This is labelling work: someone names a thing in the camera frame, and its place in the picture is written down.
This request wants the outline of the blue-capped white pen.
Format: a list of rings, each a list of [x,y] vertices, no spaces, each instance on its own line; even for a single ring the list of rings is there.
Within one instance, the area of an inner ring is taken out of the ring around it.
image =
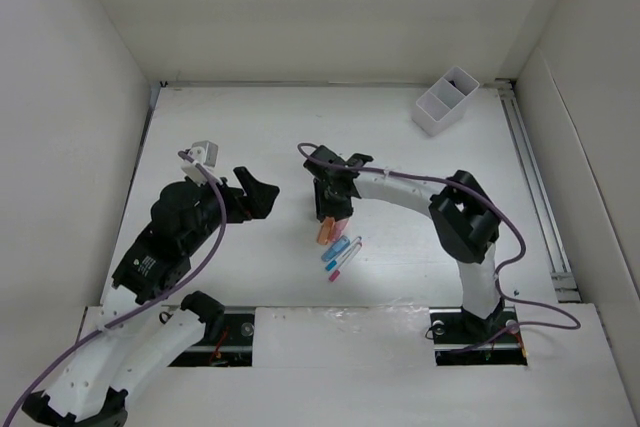
[[[355,237],[353,241],[345,249],[343,249],[333,260],[331,260],[325,266],[325,270],[327,272],[330,272],[333,269],[335,269],[338,265],[340,265],[341,262],[350,255],[350,253],[355,249],[355,247],[361,243],[361,241],[362,241],[361,236]]]

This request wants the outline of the pink-capped white pen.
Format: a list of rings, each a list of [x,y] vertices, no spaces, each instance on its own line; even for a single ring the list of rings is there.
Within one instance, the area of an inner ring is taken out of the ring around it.
[[[357,243],[353,246],[353,248],[349,251],[349,253],[340,261],[337,262],[336,266],[332,269],[331,274],[329,275],[328,280],[333,283],[338,277],[341,275],[342,270],[346,268],[349,263],[354,259],[354,257],[360,252],[363,245],[361,243]]]

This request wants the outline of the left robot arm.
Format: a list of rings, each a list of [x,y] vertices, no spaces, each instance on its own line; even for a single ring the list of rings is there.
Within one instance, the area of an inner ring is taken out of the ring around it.
[[[192,256],[209,239],[220,242],[230,224],[266,218],[280,193],[244,167],[231,187],[196,164],[164,187],[150,221],[112,274],[94,331],[54,361],[64,368],[46,389],[27,389],[19,408],[46,426],[122,426],[127,409],[151,378],[188,347],[222,334],[224,306],[201,292],[179,308],[143,346],[136,339],[161,303],[197,273]]]

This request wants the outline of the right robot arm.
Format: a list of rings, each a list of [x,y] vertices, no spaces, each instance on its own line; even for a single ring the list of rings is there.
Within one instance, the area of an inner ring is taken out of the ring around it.
[[[306,156],[303,167],[313,177],[316,218],[336,224],[349,220],[352,201],[378,200],[426,216],[442,249],[456,261],[462,285],[461,328],[469,342],[497,332],[504,301],[495,280],[495,244],[501,219],[470,173],[449,178],[420,177],[371,165],[373,158],[354,154],[345,160],[324,145]]]

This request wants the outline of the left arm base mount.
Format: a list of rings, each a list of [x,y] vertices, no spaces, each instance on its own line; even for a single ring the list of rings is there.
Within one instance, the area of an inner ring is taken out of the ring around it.
[[[251,367],[255,313],[255,308],[229,308],[215,338],[203,339],[192,345],[181,353],[170,366],[176,368]]]

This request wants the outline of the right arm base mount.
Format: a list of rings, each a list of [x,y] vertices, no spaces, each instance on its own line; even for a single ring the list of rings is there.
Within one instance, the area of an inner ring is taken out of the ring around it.
[[[528,364],[519,332],[503,332],[518,321],[513,307],[492,314],[486,321],[468,315],[461,308],[431,309],[425,338],[433,342],[439,367]]]

